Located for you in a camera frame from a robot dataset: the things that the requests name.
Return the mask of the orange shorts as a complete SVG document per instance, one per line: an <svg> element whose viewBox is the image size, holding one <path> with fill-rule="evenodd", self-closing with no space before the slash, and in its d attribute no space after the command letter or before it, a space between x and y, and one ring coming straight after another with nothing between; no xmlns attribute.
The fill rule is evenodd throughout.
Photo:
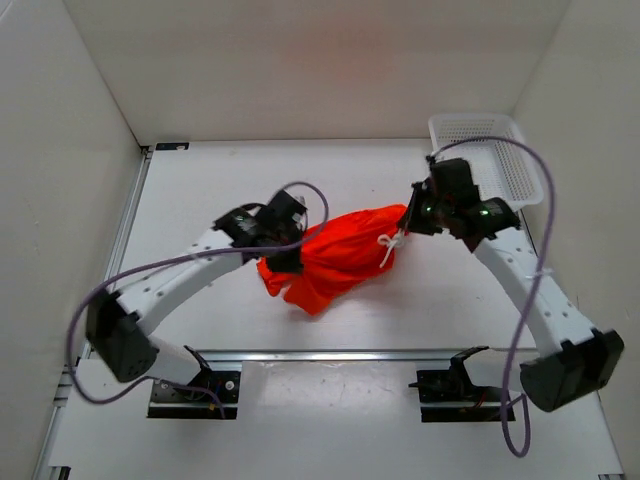
<svg viewBox="0 0 640 480"><path fill-rule="evenodd" d="M406 233L397 226L406 211L403 204L359 210L336 217L323 229L306 232L313 238L302 246L299 273L279 273L265 259L257 263L267 292L311 316L332 301L394 266Z"/></svg>

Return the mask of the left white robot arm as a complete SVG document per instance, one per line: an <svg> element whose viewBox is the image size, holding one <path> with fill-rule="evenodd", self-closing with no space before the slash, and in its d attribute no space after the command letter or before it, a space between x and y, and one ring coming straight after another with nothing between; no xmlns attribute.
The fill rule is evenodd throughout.
<svg viewBox="0 0 640 480"><path fill-rule="evenodd" d="M302 268L299 248L210 254L226 248L276 247L302 239L306 207L287 192L281 190L269 203L257 204L254 213L251 207L237 207L217 219L185 252L185 263L157 269L111 294L102 289L90 302L86 337L119 382L149 376L174 383L188 400L202 398L210 386L204 359L187 346L155 337L154 330L197 292L251 260L273 257L287 271Z"/></svg>

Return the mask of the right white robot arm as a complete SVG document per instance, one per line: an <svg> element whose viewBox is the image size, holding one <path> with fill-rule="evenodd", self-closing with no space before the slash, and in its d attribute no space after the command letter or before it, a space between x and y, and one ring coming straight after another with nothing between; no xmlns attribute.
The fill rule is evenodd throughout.
<svg viewBox="0 0 640 480"><path fill-rule="evenodd" d="M411 233L449 232L494 275L526 319L534 358L514 358L489 347L473 347L451 358L452 393L470 400L484 387L507 386L527 395L542 411L555 411L605 387L624 351L614 330L602 332L547 274L527 244L519 217L501 198L484 200L471 167L462 158L427 159L429 175L412 185L400 225Z"/></svg>

